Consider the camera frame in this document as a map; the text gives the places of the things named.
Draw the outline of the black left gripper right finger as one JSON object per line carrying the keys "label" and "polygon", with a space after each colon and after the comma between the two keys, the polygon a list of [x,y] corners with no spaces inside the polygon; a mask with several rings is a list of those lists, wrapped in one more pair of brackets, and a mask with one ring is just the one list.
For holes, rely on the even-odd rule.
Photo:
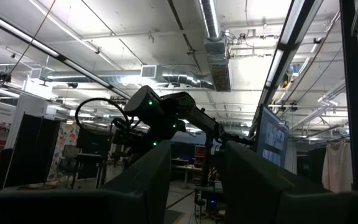
{"label": "black left gripper right finger", "polygon": [[225,145],[223,190],[233,224],[304,223],[306,196],[328,192],[234,141]]}

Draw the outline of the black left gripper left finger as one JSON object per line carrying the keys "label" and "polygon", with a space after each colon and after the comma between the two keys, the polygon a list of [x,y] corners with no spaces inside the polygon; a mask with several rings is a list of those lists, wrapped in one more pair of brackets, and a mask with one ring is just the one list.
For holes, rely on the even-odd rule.
{"label": "black left gripper left finger", "polygon": [[171,142],[162,141],[104,184],[112,224],[163,224],[170,188]]}

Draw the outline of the background work desk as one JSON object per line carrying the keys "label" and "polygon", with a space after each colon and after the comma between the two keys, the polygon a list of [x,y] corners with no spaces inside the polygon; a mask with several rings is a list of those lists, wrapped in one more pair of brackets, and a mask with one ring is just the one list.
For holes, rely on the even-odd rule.
{"label": "background work desk", "polygon": [[191,164],[189,160],[173,158],[172,161],[172,169],[174,172],[184,173],[184,189],[188,188],[188,180],[190,173],[201,173],[202,168],[196,167],[194,164]]}

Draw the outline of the computer monitor with blue screen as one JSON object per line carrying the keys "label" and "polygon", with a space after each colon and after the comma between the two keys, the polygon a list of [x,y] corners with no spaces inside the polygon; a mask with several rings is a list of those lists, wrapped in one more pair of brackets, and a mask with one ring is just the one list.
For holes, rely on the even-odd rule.
{"label": "computer monitor with blue screen", "polygon": [[260,106],[258,127],[255,137],[256,153],[285,167],[289,128],[265,105]]}

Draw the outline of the floral patterned panel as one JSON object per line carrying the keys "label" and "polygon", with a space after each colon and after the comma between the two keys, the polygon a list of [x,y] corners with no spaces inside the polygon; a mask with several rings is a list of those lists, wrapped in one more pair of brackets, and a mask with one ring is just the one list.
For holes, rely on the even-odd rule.
{"label": "floral patterned panel", "polygon": [[61,180],[63,178],[62,171],[59,171],[58,169],[59,163],[63,159],[63,150],[65,146],[76,146],[79,132],[80,127],[76,124],[66,124],[66,122],[60,123],[47,182]]}

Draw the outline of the pale hanging cloth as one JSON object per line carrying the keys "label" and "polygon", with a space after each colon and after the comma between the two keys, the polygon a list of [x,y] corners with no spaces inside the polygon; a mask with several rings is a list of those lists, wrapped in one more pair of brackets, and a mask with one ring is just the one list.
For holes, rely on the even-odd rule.
{"label": "pale hanging cloth", "polygon": [[323,162],[322,184],[332,192],[352,190],[352,156],[349,143],[340,141],[326,146]]}

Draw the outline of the black partition panel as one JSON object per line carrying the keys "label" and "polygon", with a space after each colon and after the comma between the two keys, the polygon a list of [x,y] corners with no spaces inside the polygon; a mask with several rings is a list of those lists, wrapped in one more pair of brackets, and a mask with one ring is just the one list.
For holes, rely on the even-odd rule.
{"label": "black partition panel", "polygon": [[47,180],[60,122],[25,114],[21,121],[5,187],[39,184]]}

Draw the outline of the white partition panel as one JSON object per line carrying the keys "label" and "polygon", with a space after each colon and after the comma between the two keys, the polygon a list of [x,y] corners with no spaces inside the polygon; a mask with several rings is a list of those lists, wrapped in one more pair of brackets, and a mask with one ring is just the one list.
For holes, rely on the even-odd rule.
{"label": "white partition panel", "polygon": [[4,146],[5,149],[13,148],[19,133],[21,121],[25,114],[36,117],[55,119],[56,110],[52,109],[46,100],[28,95],[21,95],[12,116],[11,128]]}

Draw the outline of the long LED light bar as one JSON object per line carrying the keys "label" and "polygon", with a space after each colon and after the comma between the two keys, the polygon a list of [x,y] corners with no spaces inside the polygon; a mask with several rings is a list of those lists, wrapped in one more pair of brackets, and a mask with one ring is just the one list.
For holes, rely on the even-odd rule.
{"label": "long LED light bar", "polygon": [[84,67],[77,64],[76,62],[70,60],[60,52],[57,52],[54,49],[39,42],[34,36],[30,36],[29,34],[23,32],[22,30],[18,29],[16,26],[11,25],[10,23],[6,22],[1,18],[0,18],[0,29],[13,35],[19,40],[27,43],[29,46],[35,47],[37,50],[40,50],[41,52],[51,56],[55,60],[58,60],[59,62],[79,72],[80,74],[90,78],[92,81],[107,88],[108,90],[111,90],[113,93],[123,97],[124,99],[128,100],[130,98],[130,96],[127,93],[124,93],[122,90],[116,88],[112,84],[109,84],[108,82],[104,81],[102,78],[99,78],[98,76],[91,73],[89,70],[85,69]]}
{"label": "long LED light bar", "polygon": [[250,137],[255,134],[259,124],[259,113],[262,106],[271,103],[290,62],[293,60],[322,3],[323,0],[291,0],[259,104],[252,120],[252,126],[249,129]]}

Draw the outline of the round silver air duct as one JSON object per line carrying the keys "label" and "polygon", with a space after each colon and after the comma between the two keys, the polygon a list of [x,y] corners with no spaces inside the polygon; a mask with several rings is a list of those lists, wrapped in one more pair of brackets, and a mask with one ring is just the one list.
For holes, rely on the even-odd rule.
{"label": "round silver air duct", "polygon": [[[100,70],[93,72],[96,77],[113,84],[168,85],[184,84],[195,88],[214,89],[211,78],[199,75],[187,65],[144,65],[139,70]],[[46,82],[93,83],[94,80],[77,71],[33,70],[31,78]]]}

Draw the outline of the rectangular metal ventilation duct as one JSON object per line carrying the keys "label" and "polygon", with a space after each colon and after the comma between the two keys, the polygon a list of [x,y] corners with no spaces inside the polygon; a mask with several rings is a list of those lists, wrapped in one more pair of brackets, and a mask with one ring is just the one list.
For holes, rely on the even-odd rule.
{"label": "rectangular metal ventilation duct", "polygon": [[196,0],[205,30],[204,48],[215,90],[231,91],[231,75],[229,73],[229,51],[227,38],[221,30],[216,10],[216,0]]}

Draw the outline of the black aluminium rig frame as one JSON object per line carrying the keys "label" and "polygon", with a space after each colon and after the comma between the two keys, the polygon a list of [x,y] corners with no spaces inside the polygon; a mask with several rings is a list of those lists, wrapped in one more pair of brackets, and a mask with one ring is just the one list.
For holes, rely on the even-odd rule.
{"label": "black aluminium rig frame", "polygon": [[353,189],[358,190],[358,38],[352,33],[354,0],[339,0],[347,113],[352,156]]}

